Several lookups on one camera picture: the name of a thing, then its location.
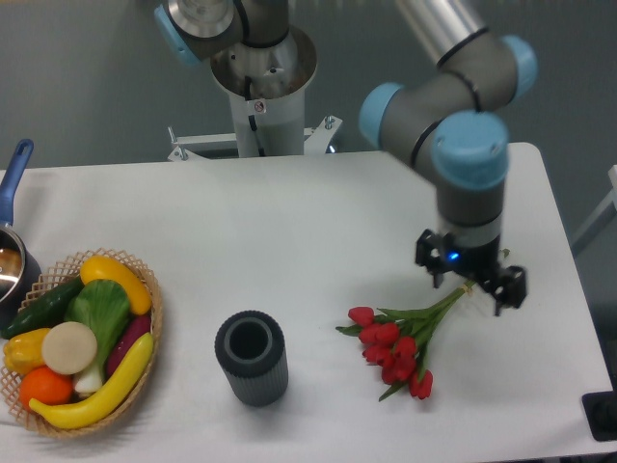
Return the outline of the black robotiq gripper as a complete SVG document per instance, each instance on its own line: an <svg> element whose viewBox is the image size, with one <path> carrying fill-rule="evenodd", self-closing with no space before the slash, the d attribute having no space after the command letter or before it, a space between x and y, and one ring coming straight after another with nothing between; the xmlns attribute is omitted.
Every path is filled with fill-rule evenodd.
<svg viewBox="0 0 617 463"><path fill-rule="evenodd" d="M416 241L416 265L431 275L439 288L449 272L480 284L495 300L495 316L503 309L519 309L527 295L526 269L498 264L500 237L479 246L463 246L453 234L426 229Z"/></svg>

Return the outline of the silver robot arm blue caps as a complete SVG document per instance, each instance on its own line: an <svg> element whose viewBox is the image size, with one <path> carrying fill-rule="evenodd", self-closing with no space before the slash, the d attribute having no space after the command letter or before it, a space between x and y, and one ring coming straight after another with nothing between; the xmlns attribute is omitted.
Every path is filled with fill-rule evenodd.
<svg viewBox="0 0 617 463"><path fill-rule="evenodd" d="M416 263L439 285L456 273L518 308L526 274L497 254L509 135L496 111L534 84L530 45L494 36L465 1L397 5L437 67L409 90L385 83L364 100L362 136L435 186L439 227L416 242ZM303 154L305 90L316 72L310 38L289 20L285 1L164 1L155 21L187 64L208 62L228 94L243 157Z"/></svg>

